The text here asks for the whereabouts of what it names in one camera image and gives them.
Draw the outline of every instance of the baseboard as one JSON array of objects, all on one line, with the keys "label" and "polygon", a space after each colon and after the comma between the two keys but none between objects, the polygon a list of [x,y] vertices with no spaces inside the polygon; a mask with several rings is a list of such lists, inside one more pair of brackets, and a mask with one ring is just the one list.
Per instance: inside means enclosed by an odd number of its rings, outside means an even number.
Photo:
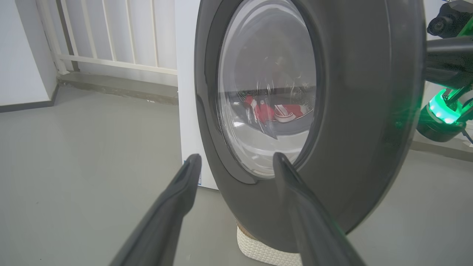
[{"label": "baseboard", "polygon": [[4,106],[0,106],[0,113],[54,106],[54,103],[56,102],[56,96],[58,94],[58,89],[59,89],[59,84],[56,84],[56,88],[54,88],[54,92],[53,92],[53,97],[49,101],[4,105]]},{"label": "baseboard", "polygon": [[178,105],[177,87],[129,80],[117,77],[71,72],[58,78],[64,85],[106,94],[145,99],[152,102]]},{"label": "baseboard", "polygon": [[462,151],[454,148],[449,148],[445,146],[439,146],[430,143],[413,141],[410,147],[414,151],[422,151],[427,153],[433,153],[444,157],[449,157],[462,161],[473,162],[473,152]]}]

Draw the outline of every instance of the concrete floor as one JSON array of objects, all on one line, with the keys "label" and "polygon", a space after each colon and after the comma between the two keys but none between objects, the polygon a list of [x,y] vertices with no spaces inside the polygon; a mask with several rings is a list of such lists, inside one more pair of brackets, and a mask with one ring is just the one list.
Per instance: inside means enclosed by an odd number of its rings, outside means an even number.
[{"label": "concrete floor", "polygon": [[[178,106],[60,88],[53,107],[0,114],[0,265],[108,265],[181,164]],[[263,263],[199,188],[174,265]]]},{"label": "concrete floor", "polygon": [[[56,106],[0,114],[0,265],[108,265],[181,166],[177,106],[61,88]],[[349,235],[367,265],[470,265],[473,163],[410,151]],[[175,266],[245,257],[218,191],[198,188]]]}]

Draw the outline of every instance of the washing machine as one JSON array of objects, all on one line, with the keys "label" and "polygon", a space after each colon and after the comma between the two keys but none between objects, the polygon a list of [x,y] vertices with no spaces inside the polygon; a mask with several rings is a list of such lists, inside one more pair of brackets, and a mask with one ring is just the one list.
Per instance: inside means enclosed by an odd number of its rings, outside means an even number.
[{"label": "washing machine", "polygon": [[202,155],[265,245],[297,252],[272,156],[284,153],[341,230],[383,199],[420,110],[418,0],[176,0],[182,157]]}]

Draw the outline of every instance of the glass door window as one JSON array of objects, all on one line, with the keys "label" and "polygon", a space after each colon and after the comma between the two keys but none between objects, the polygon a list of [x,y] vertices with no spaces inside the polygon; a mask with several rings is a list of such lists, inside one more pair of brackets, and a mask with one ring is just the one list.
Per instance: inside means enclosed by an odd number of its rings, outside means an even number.
[{"label": "glass door window", "polygon": [[314,48],[296,6],[289,0],[243,1],[223,40],[218,79],[227,145],[247,171],[273,178],[273,154],[294,162],[314,119]]}]

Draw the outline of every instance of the white washing machine body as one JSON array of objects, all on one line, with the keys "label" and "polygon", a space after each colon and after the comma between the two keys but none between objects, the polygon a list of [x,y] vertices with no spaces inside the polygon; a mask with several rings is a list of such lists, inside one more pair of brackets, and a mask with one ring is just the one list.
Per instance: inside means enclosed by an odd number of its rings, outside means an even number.
[{"label": "white washing machine body", "polygon": [[205,156],[196,113],[194,45],[200,3],[200,0],[175,0],[181,152],[183,161],[191,154],[200,154],[202,156],[202,172],[199,185],[218,189]]}]

